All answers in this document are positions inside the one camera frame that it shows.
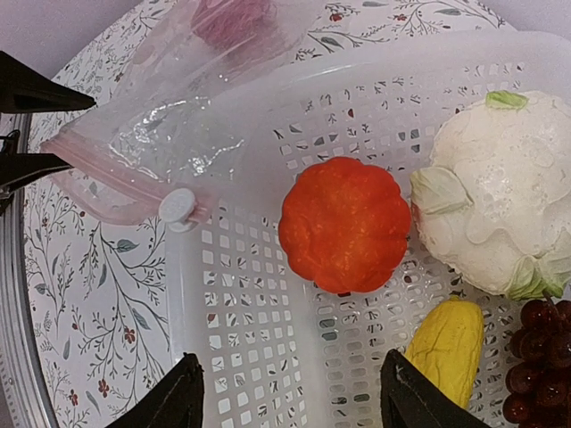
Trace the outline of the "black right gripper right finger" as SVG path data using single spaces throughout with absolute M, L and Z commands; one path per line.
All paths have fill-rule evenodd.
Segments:
M 384 428 L 488 428 L 445 397 L 398 350 L 389 350 L 381 367 Z

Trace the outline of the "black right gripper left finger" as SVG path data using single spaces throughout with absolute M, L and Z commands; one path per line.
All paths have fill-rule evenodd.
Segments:
M 203 404 L 203 368 L 194 353 L 185 353 L 140 402 L 107 427 L 201 428 Z

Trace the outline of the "red toy pepper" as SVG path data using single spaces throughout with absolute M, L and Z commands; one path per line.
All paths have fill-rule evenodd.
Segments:
M 199 1 L 191 27 L 206 45 L 226 51 L 271 28 L 276 15 L 273 1 Z

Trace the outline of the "white cauliflower toy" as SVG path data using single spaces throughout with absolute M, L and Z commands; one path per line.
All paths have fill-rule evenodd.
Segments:
M 438 130 L 410 176 L 418 237 L 475 288 L 561 297 L 570 282 L 570 108 L 541 91 L 489 93 Z

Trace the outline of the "clear zip top bag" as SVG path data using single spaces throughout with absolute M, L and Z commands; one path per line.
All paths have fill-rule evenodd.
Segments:
M 205 221 L 249 134 L 247 110 L 214 99 L 285 64 L 318 17 L 320 1 L 273 1 L 275 23 L 226 51 L 197 37 L 199 1 L 179 1 L 136 49 L 111 100 L 39 147 L 71 165 L 53 180 L 85 212 L 114 225 L 155 217 L 181 190 L 185 218 Z

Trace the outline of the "yellow banana toy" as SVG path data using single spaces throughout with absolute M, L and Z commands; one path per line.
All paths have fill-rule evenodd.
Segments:
M 464 409 L 472 396 L 484 341 L 484 317 L 474 302 L 452 298 L 431 310 L 405 358 Z

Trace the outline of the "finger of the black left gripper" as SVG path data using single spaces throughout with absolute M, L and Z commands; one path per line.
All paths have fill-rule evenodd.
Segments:
M 1 155 L 1 195 L 10 196 L 42 177 L 71 169 L 71 165 L 51 153 Z
M 83 111 L 96 105 L 89 95 L 59 85 L 1 52 L 1 112 Z

